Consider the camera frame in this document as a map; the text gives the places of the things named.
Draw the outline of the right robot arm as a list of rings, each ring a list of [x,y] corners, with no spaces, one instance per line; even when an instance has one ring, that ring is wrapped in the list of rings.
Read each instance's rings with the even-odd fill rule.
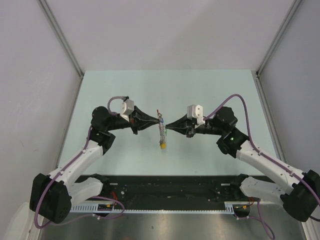
[[[216,144],[223,154],[251,165],[271,180],[240,174],[230,188],[235,200],[263,199],[282,206],[292,218],[306,222],[319,206],[319,174],[313,170],[304,172],[262,152],[251,143],[248,135],[237,129],[237,122],[230,107],[223,106],[212,118],[205,119],[202,106],[190,105],[185,116],[165,127],[188,138],[196,134],[218,135]]]

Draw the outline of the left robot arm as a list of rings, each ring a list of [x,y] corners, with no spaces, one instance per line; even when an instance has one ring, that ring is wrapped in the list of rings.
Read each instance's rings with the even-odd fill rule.
[[[144,113],[135,105],[126,106],[124,112],[117,114],[110,114],[104,106],[96,107],[84,146],[64,165],[34,178],[29,208],[34,212],[35,226],[42,229],[38,216],[46,218],[49,223],[60,224],[72,207],[93,197],[107,199],[111,188],[105,177],[95,173],[85,181],[76,182],[77,179],[111,148],[116,139],[112,131],[131,129],[136,135],[159,123],[158,118]]]

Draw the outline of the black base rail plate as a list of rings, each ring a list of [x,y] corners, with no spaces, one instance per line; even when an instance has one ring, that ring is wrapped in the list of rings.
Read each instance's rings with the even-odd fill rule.
[[[235,176],[103,175],[101,197],[126,210],[221,210],[223,203],[252,201],[231,187]]]

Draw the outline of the left aluminium frame post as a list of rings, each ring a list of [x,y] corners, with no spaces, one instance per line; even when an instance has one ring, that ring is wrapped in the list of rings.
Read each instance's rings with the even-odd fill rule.
[[[74,55],[72,48],[69,45],[69,43],[65,37],[65,34],[63,33],[63,31],[60,27],[60,24],[58,23],[48,1],[47,0],[37,0],[37,3],[39,4],[41,10],[43,11],[44,16],[46,17],[48,23],[50,24],[54,34],[56,35],[60,45],[62,46],[62,49],[64,50],[66,56],[70,60],[77,75],[80,77],[80,79],[83,79],[84,71],[80,67],[80,64],[78,63],[76,56]]]

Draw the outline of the aluminium frame post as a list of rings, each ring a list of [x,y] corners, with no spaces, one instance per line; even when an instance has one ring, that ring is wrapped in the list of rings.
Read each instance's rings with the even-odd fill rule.
[[[39,4],[41,10],[43,11],[44,16],[46,17],[48,23],[50,24],[54,34],[56,35],[60,45],[62,46],[62,49],[64,50],[66,56],[70,60],[77,75],[80,77],[80,79],[83,79],[84,71],[80,67],[80,64],[78,63],[76,56],[74,55],[72,48],[69,45],[69,43],[65,37],[65,34],[63,33],[63,31],[60,27],[60,24],[58,23],[48,1],[47,0],[37,0],[37,3]]]
[[[267,49],[267,52],[265,53],[261,63],[259,64],[257,70],[255,71],[255,75],[259,78],[261,74],[263,73],[266,65],[272,58],[273,54],[275,53],[278,45],[281,43],[283,37],[285,36],[285,33],[289,29],[292,21],[294,20],[297,12],[299,11],[300,7],[303,5],[305,1],[304,0],[294,0],[291,4],[287,14],[284,17],[284,20],[282,21],[279,29],[277,30],[274,38],[272,39],[272,42],[270,46]]]

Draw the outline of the right aluminium frame post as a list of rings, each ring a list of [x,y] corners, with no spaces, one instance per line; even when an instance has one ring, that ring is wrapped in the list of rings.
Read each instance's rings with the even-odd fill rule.
[[[303,5],[305,1],[304,0],[294,0],[291,4],[287,14],[284,17],[284,20],[282,21],[279,29],[277,30],[274,38],[272,39],[272,42],[270,46],[267,49],[267,52],[265,53],[261,63],[259,64],[257,70],[255,71],[255,75],[259,78],[261,74],[263,73],[266,65],[272,58],[273,54],[275,53],[278,45],[281,43],[283,37],[285,36],[285,33],[289,29],[292,21],[294,20],[297,12],[299,11],[300,7]]]

